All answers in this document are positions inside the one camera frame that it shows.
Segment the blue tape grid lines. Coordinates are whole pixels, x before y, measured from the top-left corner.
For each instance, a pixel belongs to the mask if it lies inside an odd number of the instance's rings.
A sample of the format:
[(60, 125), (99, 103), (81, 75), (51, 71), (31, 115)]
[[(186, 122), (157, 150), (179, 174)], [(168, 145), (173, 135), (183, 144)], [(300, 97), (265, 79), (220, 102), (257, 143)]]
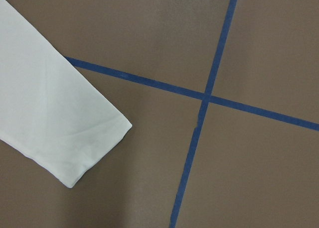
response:
[(236, 10), (237, 2), (238, 2), (238, 0), (229, 0), (229, 4), (228, 4), (227, 11), (225, 14), (224, 22), (223, 22), (222, 29), (220, 32), (217, 48), (216, 48), (216, 51), (215, 51), (215, 54), (213, 57), (212, 65), (210, 68), (210, 72), (209, 72), (209, 76), (207, 79), (207, 83), (206, 83), (204, 92), (190, 90), (187, 88), (183, 88), (183, 87), (179, 87), (176, 85), (164, 83), (161, 81), (149, 79), (146, 77), (134, 75), (131, 73), (120, 71), (120, 70), (104, 67), (104, 66), (97, 65), (94, 63), (89, 63), (89, 62), (75, 59), (75, 58), (71, 58), (71, 57), (66, 58), (67, 61), (70, 62), (75, 67), (94, 71), (97, 73), (105, 74), (105, 75), (116, 77), (116, 78), (119, 78), (122, 80), (130, 81), (130, 82), (137, 83), (137, 84), (144, 85), (144, 86), (148, 86), (148, 87), (153, 87), (156, 89), (171, 92), (171, 93), (178, 94), (181, 96), (186, 96), (189, 98), (194, 98), (194, 99), (201, 101), (201, 105), (200, 105), (199, 112), (197, 115), (196, 127), (193, 130), (191, 142), (189, 145), (189, 149), (188, 149), (187, 156), (185, 159), (185, 164), (183, 167), (181, 179), (179, 182), (179, 186), (178, 186), (178, 189), (176, 192), (173, 208), (172, 208), (170, 219), (169, 219), (169, 227), (171, 227), (171, 228), (174, 228), (177, 224), (178, 215), (179, 215), (180, 208), (182, 205), (184, 193), (185, 193), (186, 186), (188, 183), (189, 175), (191, 172), (192, 164), (194, 161), (195, 153), (197, 150), (198, 142), (200, 139), (201, 131), (203, 128), (203, 124), (205, 121), (205, 116), (206, 116), (209, 104), (224, 106), (227, 108), (247, 112), (250, 114), (255, 114), (258, 116), (274, 119), (277, 121), (281, 121), (284, 123), (296, 125), (299, 127), (303, 127), (303, 128), (307, 128), (307, 129), (311, 129), (311, 130), (315, 130), (315, 131), (317, 131), (319, 129), (318, 123), (315, 123), (315, 122), (311, 122), (311, 121), (296, 118), (293, 116), (265, 110), (265, 109), (258, 108), (255, 106), (250, 106), (247, 104), (235, 102), (232, 100), (228, 100), (228, 99), (224, 99), (224, 98), (216, 97), (216, 96), (212, 95), (215, 81), (217, 78), (218, 69), (219, 69), (219, 66), (220, 66), (220, 63), (222, 60), (222, 56), (223, 56), (223, 52), (224, 52), (224, 48), (226, 45), (227, 37), (228, 37), (229, 31), (230, 31), (231, 23), (232, 23), (233, 16), (234, 16), (234, 13)]

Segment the white printed t-shirt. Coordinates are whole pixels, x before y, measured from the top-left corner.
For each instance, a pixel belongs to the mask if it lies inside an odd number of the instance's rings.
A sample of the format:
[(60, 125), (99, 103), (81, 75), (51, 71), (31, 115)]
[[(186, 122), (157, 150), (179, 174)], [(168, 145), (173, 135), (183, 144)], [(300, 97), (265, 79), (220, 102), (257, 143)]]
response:
[(131, 127), (32, 24), (0, 1), (2, 141), (72, 188)]

